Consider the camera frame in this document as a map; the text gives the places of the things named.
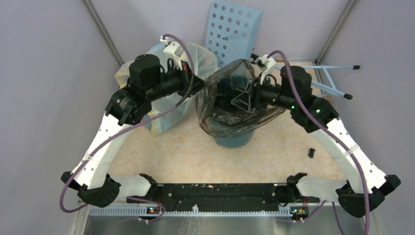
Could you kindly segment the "dark grey trash bag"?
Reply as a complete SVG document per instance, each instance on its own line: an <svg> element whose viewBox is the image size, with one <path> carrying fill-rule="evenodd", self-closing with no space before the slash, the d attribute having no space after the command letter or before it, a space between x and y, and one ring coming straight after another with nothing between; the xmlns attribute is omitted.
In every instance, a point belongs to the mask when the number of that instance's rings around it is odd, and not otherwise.
<svg viewBox="0 0 415 235"><path fill-rule="evenodd" d="M245 59L235 60L210 75L195 97L200 128L212 137L239 137L283 114L285 109L281 107L254 107L251 98L256 79L253 66Z"/></svg>

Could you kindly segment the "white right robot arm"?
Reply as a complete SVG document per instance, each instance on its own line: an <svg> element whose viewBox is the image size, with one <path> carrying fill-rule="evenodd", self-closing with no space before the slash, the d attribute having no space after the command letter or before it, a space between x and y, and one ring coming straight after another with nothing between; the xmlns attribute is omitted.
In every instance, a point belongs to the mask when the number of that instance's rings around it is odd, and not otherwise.
<svg viewBox="0 0 415 235"><path fill-rule="evenodd" d="M235 103L249 111L277 107L290 111L301 126L329 153L345 180L328 180L305 173L289 176L287 196L294 202L315 197L339 204L350 215L361 218L376 209L400 186L400 179L380 170L346 130L338 112L324 98L312 94L313 79L299 66L282 67L281 83L264 71L258 78L234 82L240 95Z"/></svg>

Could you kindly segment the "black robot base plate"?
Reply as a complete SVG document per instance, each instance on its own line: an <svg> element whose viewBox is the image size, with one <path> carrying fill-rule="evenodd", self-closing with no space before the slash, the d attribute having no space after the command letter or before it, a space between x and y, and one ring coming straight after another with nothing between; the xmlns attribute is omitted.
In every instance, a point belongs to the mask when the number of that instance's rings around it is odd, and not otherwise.
<svg viewBox="0 0 415 235"><path fill-rule="evenodd" d="M167 212L276 212L282 206L319 203L315 197L293 196L286 184L157 184L143 199L165 206Z"/></svg>

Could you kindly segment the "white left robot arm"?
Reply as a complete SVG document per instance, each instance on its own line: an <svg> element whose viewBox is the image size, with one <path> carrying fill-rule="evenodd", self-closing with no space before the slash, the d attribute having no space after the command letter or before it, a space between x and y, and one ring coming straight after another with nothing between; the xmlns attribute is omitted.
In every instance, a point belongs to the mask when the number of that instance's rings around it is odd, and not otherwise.
<svg viewBox="0 0 415 235"><path fill-rule="evenodd" d="M108 170L132 130L150 122L152 103L178 94L180 103L204 87L190 59L167 59L162 66L153 54L138 56L129 66L126 84L116 91L105 108L101 125L81 162L62 174L65 188L77 191L84 205L104 208L113 201L139 196L152 202L157 189L150 177L115 178Z"/></svg>

